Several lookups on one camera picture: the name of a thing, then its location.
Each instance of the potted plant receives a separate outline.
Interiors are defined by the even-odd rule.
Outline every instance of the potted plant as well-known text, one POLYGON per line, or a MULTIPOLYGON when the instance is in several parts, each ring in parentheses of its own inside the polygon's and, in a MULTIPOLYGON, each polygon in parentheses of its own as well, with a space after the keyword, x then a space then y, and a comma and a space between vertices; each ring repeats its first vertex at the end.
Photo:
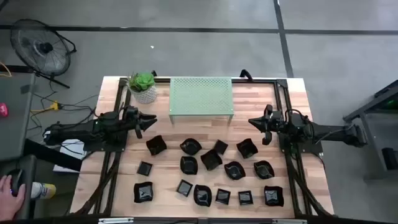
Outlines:
POLYGON ((133 73, 127 78, 127 85, 138 103, 152 103, 156 100, 154 76, 151 73, 133 73))

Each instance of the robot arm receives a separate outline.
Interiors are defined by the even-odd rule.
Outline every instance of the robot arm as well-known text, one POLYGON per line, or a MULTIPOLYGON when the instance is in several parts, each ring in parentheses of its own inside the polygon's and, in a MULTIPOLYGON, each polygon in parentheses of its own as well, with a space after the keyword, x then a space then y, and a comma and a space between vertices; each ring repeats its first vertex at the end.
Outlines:
POLYGON ((313 144, 318 144, 321 140, 327 140, 342 141, 355 147, 366 145, 364 134, 358 125, 319 125, 310 121, 307 116, 303 116, 299 111, 292 111, 293 113, 289 116, 289 120, 285 121, 281 111, 273 111, 272 106, 267 105, 264 115, 259 118, 249 119, 249 123, 260 132, 265 133, 265 137, 262 140, 264 145, 268 145, 272 141, 271 131, 288 135, 291 142, 311 140, 313 144))
POLYGON ((120 142, 125 132, 134 129, 137 138, 142 138, 141 131, 145 131, 156 121, 156 115, 143 114, 138 108, 125 106, 122 119, 120 111, 100 114, 98 119, 77 124, 53 124, 45 129, 44 142, 53 146, 61 144, 67 139, 79 139, 85 144, 105 142, 112 144, 120 142))

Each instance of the table leg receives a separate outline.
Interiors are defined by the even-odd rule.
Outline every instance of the table leg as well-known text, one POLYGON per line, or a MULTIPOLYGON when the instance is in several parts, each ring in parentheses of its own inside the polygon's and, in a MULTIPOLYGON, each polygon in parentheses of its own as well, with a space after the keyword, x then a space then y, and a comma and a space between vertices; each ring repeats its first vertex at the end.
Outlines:
POLYGON ((232 118, 233 118, 233 115, 230 115, 228 118, 228 126, 231 124, 232 118))
POLYGON ((170 117, 171 123, 174 124, 174 117, 172 115, 169 115, 169 117, 170 117))

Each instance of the wooden table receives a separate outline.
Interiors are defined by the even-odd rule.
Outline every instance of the wooden table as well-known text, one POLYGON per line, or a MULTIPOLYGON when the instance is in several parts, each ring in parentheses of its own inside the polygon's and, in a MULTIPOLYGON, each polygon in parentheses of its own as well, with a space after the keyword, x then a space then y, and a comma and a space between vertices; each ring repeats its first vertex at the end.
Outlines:
MULTIPOLYGON (((104 77, 99 94, 96 113, 112 111, 120 77, 104 77)), ((300 110, 311 119, 310 107, 301 78, 287 79, 292 107, 300 110)), ((134 131, 130 132, 126 151, 122 154, 119 166, 118 180, 114 195, 112 216, 130 217, 213 217, 213 218, 277 218, 294 217, 292 199, 284 155, 278 147, 278 139, 273 134, 273 141, 268 146, 261 144, 263 134, 248 123, 249 118, 262 115, 266 104, 276 108, 274 89, 272 85, 233 84, 233 101, 235 116, 227 127, 225 117, 181 117, 176 118, 172 126, 169 120, 169 84, 157 83, 158 96, 156 102, 140 105, 132 97, 131 105, 137 106, 143 113, 156 114, 158 122, 143 133, 142 139, 137 139, 134 131), (156 156, 151 156, 146 141, 161 134, 167 144, 167 150, 156 156), (184 155, 180 144, 186 138, 195 138, 203 149, 195 157, 199 170, 197 175, 185 175, 180 170, 180 158, 184 155), (259 153, 243 159, 236 143, 251 138, 259 153), (213 171, 207 171, 200 156, 210 150, 217 139, 229 144, 222 156, 223 164, 238 161, 246 171, 246 177, 241 180, 230 180, 224 167, 219 166, 213 171), (256 177, 253 162, 266 160, 271 163, 275 177, 261 180, 256 177), (140 161, 153 164, 148 177, 136 174, 140 161), (175 190, 184 179, 191 184, 207 185, 213 193, 211 207, 200 207, 193 201, 193 189, 188 197, 180 195, 175 190), (135 183, 151 181, 154 183, 154 200, 145 203, 134 203, 133 186, 135 183), (269 207, 264 204, 264 186, 280 186, 283 188, 285 205, 269 207), (215 202, 217 189, 229 190, 231 198, 229 205, 215 202), (238 192, 251 190, 254 205, 240 206, 238 192)), ((96 152, 83 162, 78 178, 71 212, 78 210, 88 200, 98 185, 103 164, 103 152, 96 152)), ((303 154, 303 165, 309 189, 324 208, 333 213, 325 171, 319 159, 311 154, 303 154)), ((302 193, 297 186, 299 202, 302 211, 302 193)))

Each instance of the person's hand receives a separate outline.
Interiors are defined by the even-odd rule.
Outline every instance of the person's hand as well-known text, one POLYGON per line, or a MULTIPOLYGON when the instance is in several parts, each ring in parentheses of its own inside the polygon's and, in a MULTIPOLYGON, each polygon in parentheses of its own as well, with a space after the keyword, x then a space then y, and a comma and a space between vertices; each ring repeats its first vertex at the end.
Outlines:
POLYGON ((3 176, 0 180, 0 221, 12 220, 15 213, 24 203, 25 184, 18 190, 18 196, 11 194, 11 176, 3 176))

